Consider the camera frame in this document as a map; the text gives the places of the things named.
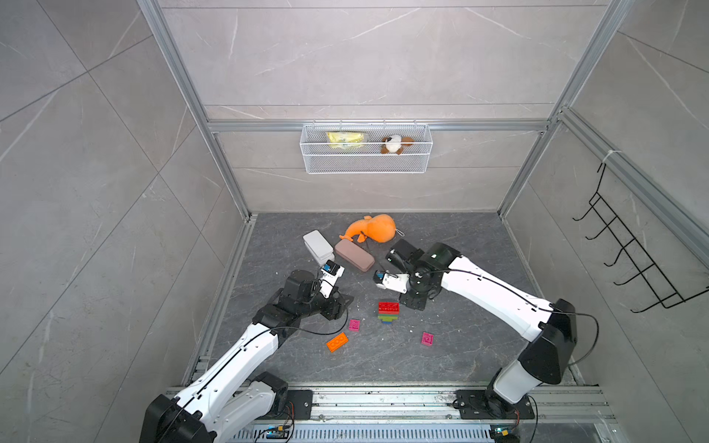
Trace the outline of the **red lego brick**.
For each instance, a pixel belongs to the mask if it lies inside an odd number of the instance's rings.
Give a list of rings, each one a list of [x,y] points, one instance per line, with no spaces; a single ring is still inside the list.
[[[393,302],[379,302],[378,310],[380,315],[399,315],[400,305]]]

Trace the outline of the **orange lego brick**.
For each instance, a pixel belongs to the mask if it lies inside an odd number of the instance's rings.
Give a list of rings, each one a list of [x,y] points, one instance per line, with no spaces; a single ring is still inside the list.
[[[328,343],[326,343],[326,346],[331,353],[334,353],[337,350],[341,349],[347,343],[349,343],[349,339],[346,334],[342,332],[333,337],[330,341],[328,341]]]

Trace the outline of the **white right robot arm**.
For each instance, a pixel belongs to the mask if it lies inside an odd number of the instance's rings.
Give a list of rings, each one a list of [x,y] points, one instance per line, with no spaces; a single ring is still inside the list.
[[[424,251],[401,240],[386,260],[398,272],[376,271],[373,280],[378,287],[399,293],[400,304],[423,310],[432,297],[446,290],[484,308],[527,341],[517,358],[487,386],[483,404],[489,411],[510,411],[537,386],[561,383],[578,342],[572,304],[530,295],[443,243]]]

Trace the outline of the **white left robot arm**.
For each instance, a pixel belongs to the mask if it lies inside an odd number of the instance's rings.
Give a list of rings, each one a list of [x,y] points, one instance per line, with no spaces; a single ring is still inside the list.
[[[307,317],[345,319],[353,297],[340,293],[345,270],[328,261],[317,274],[297,269],[258,310],[237,342],[197,381],[148,406],[142,442],[225,442],[263,416],[286,408],[288,384],[255,370],[299,332]]]

